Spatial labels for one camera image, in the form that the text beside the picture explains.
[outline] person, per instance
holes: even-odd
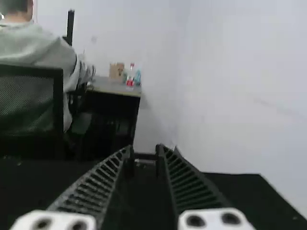
[[[64,131],[72,123],[66,93],[91,80],[95,67],[79,58],[64,39],[32,21],[33,0],[0,0],[0,62],[63,69]]]

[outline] cardboard box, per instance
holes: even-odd
[[[124,63],[110,64],[109,78],[123,82]]]

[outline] plastic bottle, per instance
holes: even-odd
[[[135,72],[134,72],[134,63],[130,64],[130,70],[127,71],[127,81],[126,85],[132,87],[134,85],[134,77],[135,77]]]

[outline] short hair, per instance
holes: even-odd
[[[0,0],[0,12],[8,13],[27,12],[28,0]]]

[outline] white wall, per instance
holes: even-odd
[[[305,0],[53,0],[38,21],[107,75],[143,69],[135,149],[178,144],[200,170],[261,173],[307,217]]]
[[[67,11],[75,9],[73,46],[108,76],[110,62],[142,67],[143,96],[134,147],[154,152],[169,143],[172,129],[172,87],[176,80],[181,12],[176,0],[38,1],[38,22],[65,35]]]
[[[177,136],[200,170],[261,173],[307,217],[307,1],[193,0]]]

